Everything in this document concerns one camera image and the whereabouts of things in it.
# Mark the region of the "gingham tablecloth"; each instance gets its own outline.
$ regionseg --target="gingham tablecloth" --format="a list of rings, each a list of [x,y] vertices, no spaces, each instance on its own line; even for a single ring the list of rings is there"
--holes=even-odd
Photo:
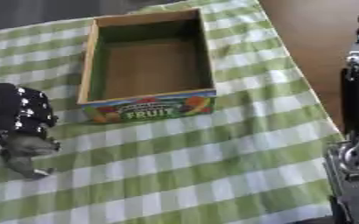
[[[94,125],[75,104],[90,18],[0,31],[0,82],[45,91],[60,125],[57,167],[27,182],[0,163],[0,223],[267,223],[330,214],[322,167],[340,139],[257,0],[200,7],[218,92],[216,111]]]

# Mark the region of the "fruit label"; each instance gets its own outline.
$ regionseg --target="fruit label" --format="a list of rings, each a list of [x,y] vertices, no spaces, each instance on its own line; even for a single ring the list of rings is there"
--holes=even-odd
[[[97,123],[118,123],[193,116],[211,113],[214,98],[192,96],[189,98],[144,98],[133,103],[86,107]]]

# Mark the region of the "robotic hand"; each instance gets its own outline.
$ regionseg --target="robotic hand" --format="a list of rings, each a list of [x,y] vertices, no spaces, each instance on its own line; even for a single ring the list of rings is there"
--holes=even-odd
[[[60,149],[59,142],[47,137],[57,120],[44,93],[0,83],[0,157],[5,165],[27,179],[50,175],[54,169],[34,169],[32,157]]]
[[[341,72],[341,98],[347,140],[325,151],[325,168],[335,223],[359,224],[359,29]]]

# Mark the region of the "cardboard box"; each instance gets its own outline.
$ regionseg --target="cardboard box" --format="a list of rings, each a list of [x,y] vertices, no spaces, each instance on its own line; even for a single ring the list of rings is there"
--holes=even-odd
[[[93,121],[207,114],[215,95],[198,10],[95,19],[78,100]]]

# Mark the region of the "dark background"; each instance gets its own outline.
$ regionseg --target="dark background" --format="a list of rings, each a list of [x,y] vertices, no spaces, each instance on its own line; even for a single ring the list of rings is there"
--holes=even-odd
[[[179,0],[0,0],[0,29],[69,18],[124,14]]]

